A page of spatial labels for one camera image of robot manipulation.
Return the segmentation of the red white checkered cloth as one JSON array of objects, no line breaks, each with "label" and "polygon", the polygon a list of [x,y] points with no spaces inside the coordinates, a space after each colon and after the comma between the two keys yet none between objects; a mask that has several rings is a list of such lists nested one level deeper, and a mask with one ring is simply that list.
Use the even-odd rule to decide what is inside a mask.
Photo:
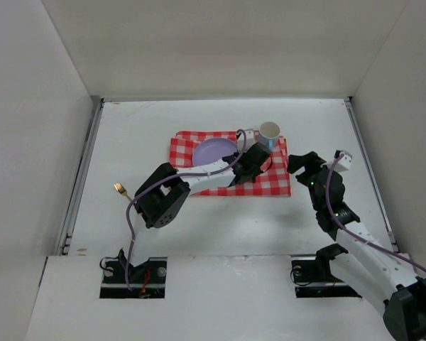
[{"label": "red white checkered cloth", "polygon": [[[169,162],[176,168],[193,166],[195,148],[211,138],[226,138],[237,141],[233,131],[179,131],[170,140]],[[272,150],[271,159],[261,167],[263,171],[254,183],[247,182],[230,188],[204,190],[199,196],[286,196],[291,195],[288,167],[288,146],[284,136],[279,136]]]}]

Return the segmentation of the lilac plastic plate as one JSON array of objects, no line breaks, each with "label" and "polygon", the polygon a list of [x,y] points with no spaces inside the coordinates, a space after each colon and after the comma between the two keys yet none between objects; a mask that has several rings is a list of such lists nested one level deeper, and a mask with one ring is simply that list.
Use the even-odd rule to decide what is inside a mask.
[{"label": "lilac plastic plate", "polygon": [[226,138],[212,138],[201,142],[193,151],[193,166],[204,166],[236,153],[236,142]]}]

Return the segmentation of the blue white ceramic mug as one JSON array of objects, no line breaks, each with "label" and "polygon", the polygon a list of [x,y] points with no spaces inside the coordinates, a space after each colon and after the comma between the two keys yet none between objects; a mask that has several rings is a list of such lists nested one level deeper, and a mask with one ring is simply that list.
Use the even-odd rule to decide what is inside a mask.
[{"label": "blue white ceramic mug", "polygon": [[272,151],[279,139],[280,127],[271,121],[264,122],[258,129],[258,142]]}]

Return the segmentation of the black handled gold fork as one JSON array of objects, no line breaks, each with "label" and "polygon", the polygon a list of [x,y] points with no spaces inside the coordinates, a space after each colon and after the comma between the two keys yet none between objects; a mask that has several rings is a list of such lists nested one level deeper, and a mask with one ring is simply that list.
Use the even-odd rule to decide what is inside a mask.
[{"label": "black handled gold fork", "polygon": [[114,188],[120,195],[126,197],[129,202],[132,201],[132,198],[129,196],[127,189],[121,183],[115,183]]}]

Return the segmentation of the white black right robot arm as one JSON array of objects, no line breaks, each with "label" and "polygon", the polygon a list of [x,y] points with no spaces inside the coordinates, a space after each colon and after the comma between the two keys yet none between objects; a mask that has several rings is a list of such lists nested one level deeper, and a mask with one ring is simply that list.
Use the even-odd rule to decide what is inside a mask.
[{"label": "white black right robot arm", "polygon": [[394,340],[426,340],[426,268],[384,248],[345,203],[341,173],[351,162],[346,151],[331,163],[315,152],[288,157],[288,172],[309,190],[317,223],[333,240],[307,267],[298,265],[293,280],[341,281],[376,309]]}]

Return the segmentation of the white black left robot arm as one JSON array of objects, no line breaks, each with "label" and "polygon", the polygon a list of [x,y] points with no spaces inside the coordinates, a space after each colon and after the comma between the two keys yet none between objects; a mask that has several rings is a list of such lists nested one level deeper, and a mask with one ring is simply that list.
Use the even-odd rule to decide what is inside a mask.
[{"label": "white black left robot arm", "polygon": [[160,229],[172,222],[186,199],[205,190],[233,188],[248,182],[255,182],[262,174],[261,166],[271,157],[271,151],[256,142],[247,151],[240,151],[203,166],[175,168],[163,163],[136,191],[125,211],[131,233],[127,255],[120,259],[126,274],[134,270],[132,265],[136,230],[131,221],[135,210],[148,229]]}]

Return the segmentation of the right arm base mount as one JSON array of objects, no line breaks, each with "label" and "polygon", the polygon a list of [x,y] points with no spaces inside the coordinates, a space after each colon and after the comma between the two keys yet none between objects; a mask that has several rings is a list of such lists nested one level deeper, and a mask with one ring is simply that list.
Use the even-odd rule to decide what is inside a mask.
[{"label": "right arm base mount", "polygon": [[329,263],[347,251],[338,244],[320,249],[315,257],[295,257],[291,261],[290,279],[295,285],[296,298],[361,298],[361,296],[334,277]]}]

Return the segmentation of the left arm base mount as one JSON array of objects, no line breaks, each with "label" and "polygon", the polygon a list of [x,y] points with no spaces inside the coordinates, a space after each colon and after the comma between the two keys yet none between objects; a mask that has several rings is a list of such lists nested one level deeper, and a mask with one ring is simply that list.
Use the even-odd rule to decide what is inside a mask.
[{"label": "left arm base mount", "polygon": [[101,299],[159,299],[165,297],[167,258],[150,258],[137,268],[130,267],[129,285],[125,282],[124,267],[118,259],[104,257],[100,264]]}]

